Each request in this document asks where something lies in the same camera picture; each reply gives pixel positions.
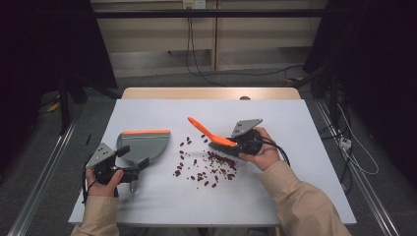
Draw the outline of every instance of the electrical outlet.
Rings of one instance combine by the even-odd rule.
[[[183,0],[184,9],[194,9],[194,0]]]
[[[339,146],[348,150],[352,147],[352,141],[342,137],[339,140]]]
[[[194,1],[194,9],[205,9],[205,8],[206,8],[206,0]]]

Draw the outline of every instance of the cable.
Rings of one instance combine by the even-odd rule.
[[[191,44],[192,44],[192,50],[193,50],[193,56],[194,56],[194,62],[196,64],[197,70],[198,70],[198,74],[194,74],[193,72],[191,72],[189,64],[188,64],[188,53],[190,50],[190,40],[191,40]],[[273,72],[266,72],[266,73],[259,73],[259,74],[250,74],[250,73],[234,73],[234,72],[215,72],[215,73],[208,73],[208,74],[203,74],[199,68],[199,65],[197,63],[197,59],[196,59],[196,52],[195,52],[195,46],[194,46],[194,34],[193,34],[193,22],[191,20],[191,18],[188,18],[188,43],[187,43],[187,56],[186,56],[186,65],[187,65],[187,70],[188,72],[193,75],[193,76],[197,76],[197,77],[203,77],[203,79],[211,84],[215,84],[218,86],[222,86],[225,87],[225,85],[216,83],[216,82],[212,82],[210,80],[208,80],[206,77],[207,76],[216,76],[216,75],[236,75],[236,76],[267,76],[267,75],[273,75],[273,74],[277,74],[280,72],[284,72],[285,73],[285,79],[286,79],[286,71],[291,69],[291,68],[296,68],[296,67],[303,67],[304,65],[293,65],[293,66],[289,66],[286,67],[284,69],[280,69],[277,71],[273,71]]]
[[[347,125],[347,128],[349,129],[349,131],[350,131],[350,133],[351,133],[351,135],[352,135],[352,137],[355,139],[355,141],[359,144],[359,146],[369,155],[369,157],[371,158],[371,160],[374,162],[374,164],[375,164],[375,166],[377,167],[377,170],[375,171],[375,172],[370,172],[370,171],[367,171],[367,170],[365,170],[365,169],[363,169],[360,165],[359,165],[359,163],[358,162],[356,162],[355,160],[353,160],[352,159],[352,157],[350,157],[350,154],[347,154],[347,151],[346,151],[346,149],[345,148],[343,148],[342,147],[342,149],[343,150],[345,150],[346,151],[346,155],[347,155],[347,157],[352,161],[352,163],[354,164],[354,165],[356,165],[356,167],[358,167],[362,172],[364,172],[364,173],[367,173],[367,174],[370,174],[370,175],[376,175],[376,174],[378,174],[378,172],[380,171],[380,167],[378,166],[378,164],[377,164],[377,162],[374,160],[374,158],[371,156],[371,154],[365,149],[365,147],[359,142],[359,140],[356,138],[356,136],[353,134],[353,131],[352,131],[352,129],[350,128],[350,125],[348,124],[348,120],[347,120],[347,118],[346,118],[346,116],[345,116],[345,114],[344,114],[344,112],[343,112],[343,109],[341,108],[341,106],[339,105],[339,104],[337,104],[337,106],[339,107],[339,109],[340,109],[340,111],[341,111],[341,114],[342,114],[342,116],[343,116],[343,118],[344,118],[344,120],[346,121],[346,125]]]
[[[273,147],[275,147],[275,148],[278,148],[279,152],[281,152],[282,158],[284,158],[284,161],[288,164],[288,166],[291,166],[291,164],[290,164],[290,162],[289,162],[289,159],[288,159],[288,156],[287,156],[287,154],[285,153],[285,151],[284,151],[284,149],[283,149],[282,147],[278,146],[278,145],[277,145],[277,144],[276,144],[273,140],[271,140],[271,139],[268,139],[268,138],[266,138],[266,137],[262,137],[262,139],[263,139],[263,140],[267,140],[267,142],[262,141],[262,143],[263,143],[264,145],[271,145],[271,146],[273,146]]]
[[[89,163],[89,161],[91,160],[91,158],[92,158],[92,154],[89,156],[89,158],[87,158],[87,160],[86,160],[86,162],[84,163],[84,166],[83,166],[83,176],[82,176],[81,186],[83,187],[83,204],[84,205],[87,203],[87,197],[89,196],[89,191],[86,187],[86,166]]]
[[[322,132],[324,132],[326,129],[329,129],[329,128],[331,128],[331,127],[333,127],[333,125],[332,125],[332,124],[327,125],[326,127],[321,128],[321,129],[320,129],[320,130],[318,130],[317,132],[318,132],[319,134],[321,134],[321,133],[322,133]]]
[[[343,156],[343,152],[341,151],[341,149],[339,148],[338,150],[340,152],[340,155],[342,157],[344,157]],[[349,192],[350,192],[350,190],[352,189],[352,186],[353,186],[352,173],[350,172],[350,169],[349,169],[349,166],[348,166],[349,161],[350,161],[350,158],[346,158],[346,160],[344,160],[343,172],[342,172],[342,174],[340,175],[340,177],[338,179],[339,180],[339,183],[342,184],[346,172],[349,173],[349,186],[347,187],[347,191],[344,193],[345,195],[349,194]]]
[[[186,57],[186,63],[187,63],[187,70],[188,70],[188,72],[189,72],[191,75],[193,75],[193,76],[198,76],[198,75],[193,74],[193,73],[190,71],[190,67],[188,66],[188,52],[189,52],[189,50],[190,50],[190,37],[191,37],[191,43],[192,43],[192,46],[193,46],[194,62],[196,63],[197,71],[199,71],[200,76],[201,76],[201,77],[203,77],[203,79],[204,79],[205,81],[207,81],[207,82],[209,82],[209,83],[211,83],[211,84],[214,84],[214,85],[217,85],[217,86],[220,86],[220,87],[226,87],[225,85],[222,85],[222,84],[219,84],[219,83],[212,82],[212,81],[208,80],[208,79],[207,79],[207,78],[203,75],[203,73],[200,71],[199,64],[197,63],[197,59],[196,59],[196,51],[195,51],[195,49],[194,49],[193,21],[191,20],[191,18],[188,18],[188,43],[187,43],[187,57]]]
[[[345,96],[343,96],[343,99],[342,99],[342,101],[340,101],[340,103],[343,103],[344,105],[344,110],[346,110],[346,113],[348,113],[347,112],[347,102],[346,102],[346,97]],[[340,136],[342,136],[343,134],[345,134],[346,133],[346,131],[348,131],[348,129],[347,129],[347,126],[345,126],[344,127],[344,129],[343,129],[343,131],[339,131],[338,129],[337,129],[337,127],[339,127],[338,126],[338,121],[340,120],[340,117],[341,117],[341,115],[340,114],[338,114],[338,117],[337,117],[337,124],[330,124],[330,125],[328,125],[327,127],[324,127],[324,128],[322,128],[322,129],[320,129],[318,132],[319,132],[319,134],[321,134],[326,128],[330,128],[330,127],[334,127],[334,130],[336,131],[336,134],[335,135],[332,135],[332,136],[328,136],[328,137],[321,137],[321,139],[322,139],[322,141],[323,140],[327,140],[327,139],[334,139],[334,138],[336,138],[336,139],[338,139]]]

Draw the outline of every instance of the orange handle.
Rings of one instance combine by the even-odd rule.
[[[200,122],[198,122],[193,117],[188,117],[188,121],[190,121],[190,123],[193,126],[195,126],[203,134],[205,134],[214,143],[219,144],[219,145],[223,145],[223,146],[230,146],[230,147],[236,147],[237,146],[236,143],[233,143],[233,142],[227,140],[226,138],[224,138],[222,136],[217,136],[217,135],[212,134],[208,129],[206,129],[206,127],[204,127],[202,124],[200,124]]]
[[[203,134],[205,134],[209,138],[212,136],[212,133],[193,117],[188,117],[188,121],[190,121],[190,123],[194,125],[194,127],[196,127],[199,131],[201,131]]]

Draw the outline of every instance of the black cable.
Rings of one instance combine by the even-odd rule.
[[[199,71],[199,75],[196,75],[196,74],[192,73],[191,70],[190,70],[190,67],[188,65],[188,52],[190,50],[190,38],[191,38],[191,43],[192,43],[192,46],[193,46],[194,62],[196,63],[196,67],[197,67],[197,71]],[[196,51],[194,49],[193,22],[192,22],[191,18],[188,18],[188,43],[187,43],[186,63],[187,63],[187,70],[191,75],[202,77],[205,81],[209,82],[210,84],[214,84],[214,85],[217,85],[217,86],[220,86],[220,87],[226,87],[225,85],[222,85],[222,84],[219,84],[219,83],[212,82],[212,81],[208,80],[203,75],[203,73],[200,71],[199,64],[197,63],[197,59],[196,59]]]
[[[265,141],[252,141],[251,143],[262,143],[263,145],[270,145],[273,146],[275,148],[277,148],[279,150],[279,152],[282,155],[282,158],[284,159],[284,161],[288,164],[288,166],[291,166],[291,163],[289,162],[289,158],[287,156],[287,154],[285,153],[284,149],[280,146],[278,146],[273,140],[266,138],[266,137],[261,137],[263,140],[267,140],[267,142]]]
[[[345,114],[348,114],[348,111],[347,111],[347,97],[346,97],[345,94],[338,94],[337,95],[337,97],[340,97],[340,96],[342,97],[342,100],[340,102],[337,102],[337,103],[340,104],[340,107],[342,107],[343,112]],[[342,117],[341,112],[337,113],[337,124],[336,124],[336,126],[334,126],[335,124],[330,124],[330,125],[328,125],[328,127],[334,127],[334,128],[339,127],[338,122],[339,122],[341,117]],[[350,116],[347,115],[346,118],[348,119],[348,123],[350,125]],[[328,139],[334,139],[334,138],[338,139],[340,136],[344,135],[346,133],[346,131],[349,131],[349,130],[348,130],[348,126],[346,125],[344,127],[343,131],[340,132],[337,129],[335,129],[335,131],[336,131],[335,135],[327,136],[327,137],[321,137],[322,141],[323,140],[328,140]]]
[[[91,158],[92,158],[92,154],[89,156],[89,158],[87,158],[83,166],[83,176],[82,176],[83,179],[81,182],[81,186],[83,187],[83,204],[84,205],[87,203],[87,197],[89,196],[89,191],[87,190],[87,187],[86,187],[86,166],[91,160]]]
[[[194,62],[196,64],[197,70],[199,71],[198,74],[194,74],[193,72],[191,72],[189,64],[188,64],[188,52],[190,50],[190,40],[191,40],[191,44],[192,44],[192,50],[193,50],[193,56],[194,56]],[[303,67],[304,65],[293,65],[293,66],[289,66],[286,67],[284,69],[280,69],[277,71],[273,71],[273,72],[266,72],[266,73],[258,73],[258,74],[250,74],[250,73],[235,73],[235,72],[215,72],[215,73],[208,73],[208,74],[203,74],[199,68],[199,65],[197,63],[197,59],[196,59],[196,52],[195,52],[195,47],[194,47],[194,35],[193,35],[193,22],[191,20],[191,18],[188,19],[188,43],[187,43],[187,56],[186,56],[186,65],[187,65],[187,70],[188,72],[193,75],[193,76],[197,76],[197,77],[203,77],[203,79],[205,79],[207,82],[211,83],[211,84],[215,84],[218,86],[222,86],[222,87],[226,87],[225,85],[216,83],[216,82],[212,82],[210,80],[208,80],[206,77],[207,76],[216,76],[216,75],[236,75],[236,76],[267,76],[267,75],[273,75],[273,74],[277,74],[280,72],[284,72],[285,73],[285,79],[286,79],[286,71],[291,69],[291,68],[296,68],[296,67]]]
[[[321,134],[322,132],[324,132],[326,129],[329,129],[330,127],[332,127],[333,125],[332,124],[330,124],[330,125],[327,125],[326,127],[323,127],[323,128],[321,128],[320,130],[318,130],[317,132],[319,133],[319,134]]]
[[[287,83],[287,77],[286,77],[286,70],[284,70],[284,84],[282,84],[282,87],[284,88]]]
[[[97,182],[97,180],[94,180],[90,185],[89,185],[89,188],[87,189],[87,195],[89,194],[89,189],[91,188],[91,186],[93,185],[93,184],[95,184],[95,182]]]
[[[348,195],[353,187],[352,172],[350,168],[347,168],[347,171],[349,172],[349,187],[347,187],[347,191],[344,193],[345,195]]]

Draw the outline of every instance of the person's left hand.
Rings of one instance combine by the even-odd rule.
[[[102,185],[96,182],[94,172],[91,169],[86,169],[86,179],[89,186],[89,196],[113,197],[114,190],[120,183],[123,177],[123,170],[117,170],[107,185]]]

